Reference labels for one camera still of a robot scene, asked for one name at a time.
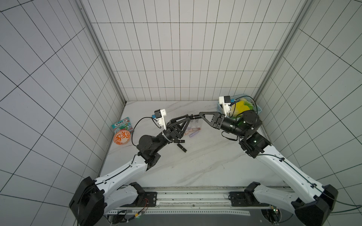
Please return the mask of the lilac lip gloss tube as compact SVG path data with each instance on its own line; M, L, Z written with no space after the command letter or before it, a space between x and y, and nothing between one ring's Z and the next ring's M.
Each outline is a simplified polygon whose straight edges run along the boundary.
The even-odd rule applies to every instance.
M193 137L193 136L197 135L198 133L199 133L199 131L195 131L195 132L191 133L191 134L189 135L189 137Z

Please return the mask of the black lipstick lowest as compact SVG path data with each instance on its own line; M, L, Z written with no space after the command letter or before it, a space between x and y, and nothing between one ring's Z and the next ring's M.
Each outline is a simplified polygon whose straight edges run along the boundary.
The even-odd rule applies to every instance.
M187 152L187 149L181 144L181 143L178 143L177 146L183 151L183 152Z

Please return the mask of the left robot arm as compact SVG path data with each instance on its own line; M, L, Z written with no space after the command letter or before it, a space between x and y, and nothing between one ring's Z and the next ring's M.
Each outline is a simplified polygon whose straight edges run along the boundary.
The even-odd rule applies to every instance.
M155 166L161 157L158 153L168 144L180 140L191 120L199 115L184 115L165 123L164 116L156 113L155 119L164 126L157 136L143 135L137 145L138 153L125 165L105 176L83 179L76 189L69 208L79 226L93 226L107 212L143 201L142 187L132 180Z

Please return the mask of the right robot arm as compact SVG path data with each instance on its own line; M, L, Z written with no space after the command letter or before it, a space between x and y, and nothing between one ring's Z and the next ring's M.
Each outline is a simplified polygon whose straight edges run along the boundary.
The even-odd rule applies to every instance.
M322 226L332 213L338 191L309 177L287 160L265 137L257 132L262 121L248 110L231 119L219 112L200 112L211 127L241 138L239 145L253 159L276 173L293 191L284 192L252 182L245 189L246 203L259 202L294 214L306 226Z

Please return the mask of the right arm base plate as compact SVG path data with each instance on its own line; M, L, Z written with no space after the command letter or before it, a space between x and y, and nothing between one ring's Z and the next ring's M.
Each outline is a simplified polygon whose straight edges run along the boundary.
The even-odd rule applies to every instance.
M231 201L232 207L269 207L268 204L260 203L247 192L229 192L228 199Z

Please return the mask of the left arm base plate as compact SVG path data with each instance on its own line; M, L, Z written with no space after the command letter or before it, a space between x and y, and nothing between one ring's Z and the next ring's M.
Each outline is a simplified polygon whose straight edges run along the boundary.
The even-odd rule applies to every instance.
M156 207L157 192L145 192L139 194L135 200L136 207Z

